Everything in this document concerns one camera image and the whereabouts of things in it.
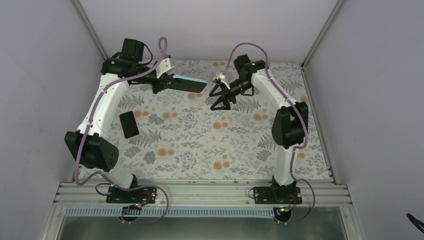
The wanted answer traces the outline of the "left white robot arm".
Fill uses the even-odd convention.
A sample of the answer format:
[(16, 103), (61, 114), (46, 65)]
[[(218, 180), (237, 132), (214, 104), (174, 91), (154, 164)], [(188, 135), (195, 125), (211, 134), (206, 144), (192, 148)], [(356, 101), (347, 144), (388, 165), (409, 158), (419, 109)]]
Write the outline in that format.
[(103, 62), (99, 86), (86, 116), (77, 130), (68, 131), (64, 137), (75, 160), (74, 183), (83, 186), (99, 175), (128, 203), (139, 197), (141, 187), (137, 177), (120, 164), (118, 147), (108, 140), (111, 121), (131, 82), (151, 85), (158, 93), (176, 81), (170, 74), (174, 64), (167, 54), (168, 40), (164, 36), (159, 39), (161, 55), (151, 67), (141, 62), (145, 47), (141, 41), (126, 38), (121, 51)]

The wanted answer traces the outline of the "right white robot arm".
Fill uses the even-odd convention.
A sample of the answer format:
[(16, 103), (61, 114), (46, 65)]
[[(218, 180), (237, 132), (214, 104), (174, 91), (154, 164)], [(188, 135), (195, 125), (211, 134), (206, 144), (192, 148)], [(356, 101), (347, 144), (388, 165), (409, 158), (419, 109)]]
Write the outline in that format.
[(265, 94), (275, 110), (271, 136), (277, 145), (276, 170), (270, 186), (253, 187), (252, 197), (257, 205), (294, 205), (302, 203), (302, 194), (294, 176), (296, 150), (308, 142), (309, 107), (298, 102), (283, 89), (272, 76), (264, 60), (251, 61), (244, 54), (233, 62), (238, 78), (228, 81), (223, 73), (213, 79), (215, 84), (210, 97), (218, 97), (210, 109), (230, 110), (236, 97), (246, 95), (247, 90), (258, 89)]

